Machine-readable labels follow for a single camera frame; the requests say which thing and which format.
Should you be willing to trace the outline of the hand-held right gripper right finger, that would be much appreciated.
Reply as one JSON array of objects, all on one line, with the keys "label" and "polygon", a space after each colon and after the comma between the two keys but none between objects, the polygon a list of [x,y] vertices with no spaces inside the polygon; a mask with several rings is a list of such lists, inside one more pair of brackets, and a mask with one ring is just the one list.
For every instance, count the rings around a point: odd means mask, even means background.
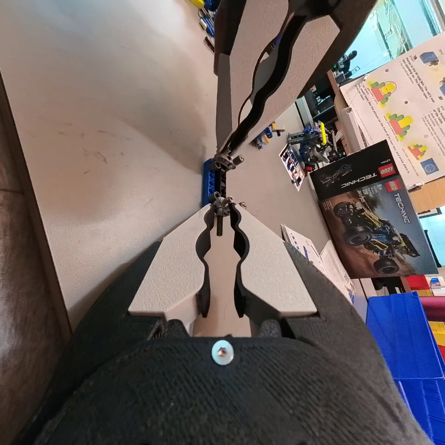
[{"label": "hand-held right gripper right finger", "polygon": [[236,266],[234,303],[239,318],[266,320],[313,316],[317,308],[284,241],[239,204],[230,204]]}]

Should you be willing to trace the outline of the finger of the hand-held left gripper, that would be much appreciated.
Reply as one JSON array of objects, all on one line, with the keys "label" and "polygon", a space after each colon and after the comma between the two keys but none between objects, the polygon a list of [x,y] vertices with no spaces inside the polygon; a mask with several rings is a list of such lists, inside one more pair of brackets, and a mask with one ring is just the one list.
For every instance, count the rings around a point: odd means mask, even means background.
[{"label": "finger of the hand-held left gripper", "polygon": [[331,16],[320,16],[304,23],[298,35],[290,38],[298,20],[299,17],[293,17],[287,26],[274,69],[255,94],[252,109],[231,139],[232,152],[250,142],[294,103],[340,33]]},{"label": "finger of the hand-held left gripper", "polygon": [[268,45],[280,34],[287,0],[223,0],[215,15],[216,146],[222,152],[237,130]]}]

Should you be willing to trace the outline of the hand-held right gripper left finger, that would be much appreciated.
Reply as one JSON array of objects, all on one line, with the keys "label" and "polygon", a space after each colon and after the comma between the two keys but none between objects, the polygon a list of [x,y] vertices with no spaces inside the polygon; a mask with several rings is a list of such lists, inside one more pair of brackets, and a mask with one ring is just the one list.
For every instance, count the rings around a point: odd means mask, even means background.
[{"label": "hand-held right gripper left finger", "polygon": [[132,300],[132,316],[180,320],[190,330],[210,304],[209,268],[204,260],[210,249],[213,206],[208,204],[161,241]]}]

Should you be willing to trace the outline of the blue black lego beam assembly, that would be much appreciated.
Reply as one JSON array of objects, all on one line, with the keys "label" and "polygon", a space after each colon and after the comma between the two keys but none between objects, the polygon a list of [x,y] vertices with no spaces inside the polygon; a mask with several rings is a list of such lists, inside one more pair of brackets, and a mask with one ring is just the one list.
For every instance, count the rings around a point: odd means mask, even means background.
[{"label": "blue black lego beam assembly", "polygon": [[216,153],[203,164],[202,206],[212,204],[216,217],[216,235],[223,235],[223,219],[230,214],[233,198],[226,193],[226,175],[244,162],[239,154]]}]

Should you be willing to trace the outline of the open lego instruction booklet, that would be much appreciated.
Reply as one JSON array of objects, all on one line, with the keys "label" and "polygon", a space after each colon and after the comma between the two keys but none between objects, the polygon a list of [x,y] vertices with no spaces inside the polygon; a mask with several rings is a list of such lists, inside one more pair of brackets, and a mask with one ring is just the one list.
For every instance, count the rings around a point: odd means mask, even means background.
[{"label": "open lego instruction booklet", "polygon": [[288,228],[286,225],[281,224],[280,226],[283,241],[296,248],[310,263],[327,276],[322,258],[313,242],[309,238]]}]

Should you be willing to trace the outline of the small blue yellow Lego parts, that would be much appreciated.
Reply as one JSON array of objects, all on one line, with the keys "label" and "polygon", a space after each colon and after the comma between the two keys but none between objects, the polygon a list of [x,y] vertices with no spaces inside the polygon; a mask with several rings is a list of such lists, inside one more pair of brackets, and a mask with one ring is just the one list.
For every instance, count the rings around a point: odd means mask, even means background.
[{"label": "small blue yellow Lego parts", "polygon": [[268,126],[259,136],[255,139],[255,145],[258,150],[263,149],[264,144],[269,144],[270,140],[273,138],[273,130]]}]

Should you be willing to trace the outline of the partly built lego model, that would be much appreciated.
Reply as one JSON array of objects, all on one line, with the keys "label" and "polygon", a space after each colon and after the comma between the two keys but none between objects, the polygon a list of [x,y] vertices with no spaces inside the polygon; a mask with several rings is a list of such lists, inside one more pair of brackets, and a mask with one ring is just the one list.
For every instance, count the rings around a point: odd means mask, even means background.
[{"label": "partly built lego model", "polygon": [[346,157],[335,132],[321,121],[315,121],[301,132],[289,133],[286,142],[308,173]]}]

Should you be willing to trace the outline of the lego sticker sheet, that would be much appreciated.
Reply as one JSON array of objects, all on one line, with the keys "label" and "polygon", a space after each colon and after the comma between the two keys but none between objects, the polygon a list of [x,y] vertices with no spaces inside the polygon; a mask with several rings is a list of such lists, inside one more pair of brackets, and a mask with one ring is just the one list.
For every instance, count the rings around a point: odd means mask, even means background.
[{"label": "lego sticker sheet", "polygon": [[279,156],[280,161],[291,180],[292,186],[294,186],[297,191],[300,191],[306,177],[306,173],[302,168],[296,154],[292,150],[292,147],[289,144],[286,144],[286,146],[281,150]]}]

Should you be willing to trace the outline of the lego set cardboard box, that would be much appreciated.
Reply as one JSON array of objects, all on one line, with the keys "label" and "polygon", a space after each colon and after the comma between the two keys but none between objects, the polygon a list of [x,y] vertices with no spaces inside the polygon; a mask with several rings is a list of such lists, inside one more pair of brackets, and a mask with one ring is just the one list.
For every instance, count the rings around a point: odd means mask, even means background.
[{"label": "lego set cardboard box", "polygon": [[387,140],[311,172],[310,179],[351,278],[437,274]]}]

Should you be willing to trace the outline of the thin white paper leaflet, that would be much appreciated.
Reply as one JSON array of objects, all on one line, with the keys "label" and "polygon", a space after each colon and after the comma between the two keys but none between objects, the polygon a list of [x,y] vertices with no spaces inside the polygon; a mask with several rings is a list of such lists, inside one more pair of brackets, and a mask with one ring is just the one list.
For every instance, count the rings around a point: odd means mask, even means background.
[{"label": "thin white paper leaflet", "polygon": [[340,290],[351,305],[354,305],[356,289],[344,268],[332,240],[329,240],[320,253],[325,275]]}]

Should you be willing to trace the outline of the blue plastic storage bin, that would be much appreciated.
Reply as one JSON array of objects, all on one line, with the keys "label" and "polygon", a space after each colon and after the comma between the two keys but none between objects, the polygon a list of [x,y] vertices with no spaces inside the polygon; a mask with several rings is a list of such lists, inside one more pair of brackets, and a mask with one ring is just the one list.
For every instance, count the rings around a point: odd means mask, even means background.
[{"label": "blue plastic storage bin", "polygon": [[370,297],[366,325],[394,380],[444,379],[444,361],[416,292]]},{"label": "blue plastic storage bin", "polygon": [[445,443],[445,381],[444,379],[395,380],[398,390],[430,440]]}]

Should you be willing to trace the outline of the red plastic bin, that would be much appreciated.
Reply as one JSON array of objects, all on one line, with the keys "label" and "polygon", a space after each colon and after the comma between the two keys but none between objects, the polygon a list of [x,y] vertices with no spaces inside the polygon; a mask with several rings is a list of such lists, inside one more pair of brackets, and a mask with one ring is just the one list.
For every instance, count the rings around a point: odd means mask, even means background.
[{"label": "red plastic bin", "polygon": [[416,292],[420,297],[432,297],[429,281],[425,275],[410,275],[406,277],[407,284],[412,292]]}]

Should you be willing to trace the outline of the maroon cylinder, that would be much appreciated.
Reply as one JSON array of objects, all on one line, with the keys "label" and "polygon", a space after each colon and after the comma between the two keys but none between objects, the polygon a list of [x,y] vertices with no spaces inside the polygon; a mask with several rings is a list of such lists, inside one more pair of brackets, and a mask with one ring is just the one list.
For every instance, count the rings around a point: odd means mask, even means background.
[{"label": "maroon cylinder", "polygon": [[426,318],[431,322],[445,322],[445,296],[420,296]]}]

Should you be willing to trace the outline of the yellow plastic bin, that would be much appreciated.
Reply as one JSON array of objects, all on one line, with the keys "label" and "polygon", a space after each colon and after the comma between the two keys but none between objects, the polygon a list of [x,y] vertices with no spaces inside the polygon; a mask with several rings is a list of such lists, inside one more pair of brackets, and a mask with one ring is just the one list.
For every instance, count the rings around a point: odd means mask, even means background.
[{"label": "yellow plastic bin", "polygon": [[445,347],[445,324],[440,321],[429,321],[433,337],[440,347]]}]

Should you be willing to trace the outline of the glass window wall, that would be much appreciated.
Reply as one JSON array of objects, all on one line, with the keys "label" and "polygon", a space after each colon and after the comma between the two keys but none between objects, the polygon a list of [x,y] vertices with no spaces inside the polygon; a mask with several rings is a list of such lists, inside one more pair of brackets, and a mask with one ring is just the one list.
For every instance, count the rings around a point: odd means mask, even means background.
[{"label": "glass window wall", "polygon": [[378,1],[345,52],[357,52],[350,63],[351,78],[368,74],[444,29],[443,0]]}]

